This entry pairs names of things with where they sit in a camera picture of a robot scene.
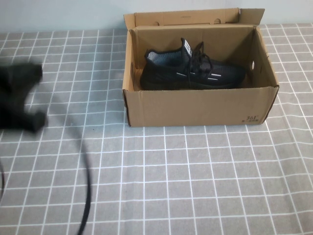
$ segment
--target shoe tongue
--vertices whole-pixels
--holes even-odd
[[[188,42],[182,38],[181,39],[182,46],[181,46],[181,55],[184,61],[189,61],[192,56],[192,50]]]

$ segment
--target black object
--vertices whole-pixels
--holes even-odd
[[[29,114],[24,110],[28,93],[42,77],[41,65],[33,63],[0,67],[0,129],[36,133],[44,127],[45,113]]]
[[[231,89],[245,78],[243,67],[211,60],[203,42],[192,50],[185,39],[177,50],[147,51],[140,84],[144,90]]]
[[[22,63],[0,67],[0,129],[5,130],[26,130],[34,134],[38,133],[47,123],[46,114],[36,112],[26,113],[24,104],[30,90],[42,80],[42,66],[33,63]],[[91,206],[91,174],[87,156],[87,148],[78,129],[72,129],[73,139],[78,139],[77,148],[81,149],[86,168],[87,195],[85,209],[77,235],[82,235],[88,220]],[[4,169],[0,161],[2,175],[2,199],[5,178]]]

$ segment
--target box flap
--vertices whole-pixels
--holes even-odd
[[[265,9],[240,9],[239,23],[259,25]]]
[[[211,9],[194,11],[144,12],[124,15],[127,29],[137,26],[226,24],[259,25],[264,9]]]

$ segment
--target white wall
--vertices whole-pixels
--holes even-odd
[[[0,31],[123,28],[123,14],[265,8],[262,23],[311,23],[313,0],[0,0]]]

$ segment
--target grid tablecloth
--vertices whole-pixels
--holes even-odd
[[[44,61],[27,107],[49,109],[37,137],[0,135],[0,234],[75,234],[85,178],[72,128],[92,164],[87,235],[313,234],[313,25],[260,27],[280,92],[255,126],[129,127],[125,30],[0,34],[1,60]]]

